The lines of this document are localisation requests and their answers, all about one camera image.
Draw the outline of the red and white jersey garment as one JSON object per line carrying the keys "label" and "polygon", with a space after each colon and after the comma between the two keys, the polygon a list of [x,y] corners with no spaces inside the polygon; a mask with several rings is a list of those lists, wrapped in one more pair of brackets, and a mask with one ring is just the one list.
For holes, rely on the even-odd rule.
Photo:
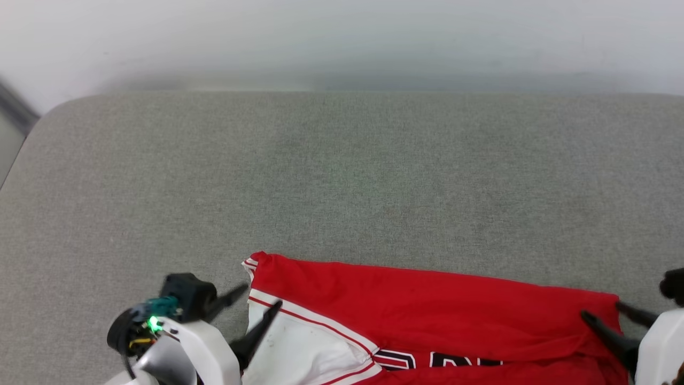
{"label": "red and white jersey garment", "polygon": [[249,326],[282,307],[243,385],[627,385],[583,310],[619,330],[613,294],[259,252]]}

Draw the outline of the grey fabric sofa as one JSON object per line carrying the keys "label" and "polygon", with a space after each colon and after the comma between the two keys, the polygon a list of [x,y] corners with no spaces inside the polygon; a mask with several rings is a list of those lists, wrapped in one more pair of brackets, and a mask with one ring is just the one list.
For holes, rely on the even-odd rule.
{"label": "grey fabric sofa", "polygon": [[102,385],[113,319],[257,251],[612,292],[684,266],[684,97],[99,95],[0,188],[0,385]]}

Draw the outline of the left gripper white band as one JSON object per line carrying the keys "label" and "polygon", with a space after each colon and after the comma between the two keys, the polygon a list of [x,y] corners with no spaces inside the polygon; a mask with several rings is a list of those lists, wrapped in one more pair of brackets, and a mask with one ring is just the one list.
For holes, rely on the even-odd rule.
{"label": "left gripper white band", "polygon": [[107,385],[241,385],[283,302],[267,307],[261,321],[242,338],[227,343],[208,321],[231,307],[249,289],[241,283],[206,307],[206,321],[181,324],[171,317],[133,322],[130,310],[110,327],[107,341],[120,354],[124,370]]}

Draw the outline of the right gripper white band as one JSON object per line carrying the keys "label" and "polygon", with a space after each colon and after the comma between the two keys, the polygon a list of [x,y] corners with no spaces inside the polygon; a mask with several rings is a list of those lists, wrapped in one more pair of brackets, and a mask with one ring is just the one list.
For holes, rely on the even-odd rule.
{"label": "right gripper white band", "polygon": [[618,334],[587,310],[581,318],[628,374],[636,375],[636,385],[684,385],[684,309],[659,315],[625,302],[617,302],[616,309],[649,328],[641,342]]}

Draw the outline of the dark grey skirting strip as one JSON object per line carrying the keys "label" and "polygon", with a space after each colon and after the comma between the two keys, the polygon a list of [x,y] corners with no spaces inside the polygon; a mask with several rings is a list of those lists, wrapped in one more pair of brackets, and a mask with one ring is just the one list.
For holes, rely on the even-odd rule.
{"label": "dark grey skirting strip", "polygon": [[9,122],[24,137],[29,136],[41,119],[41,116],[27,105],[12,88],[8,87],[2,78],[0,78],[0,113],[7,117]]}

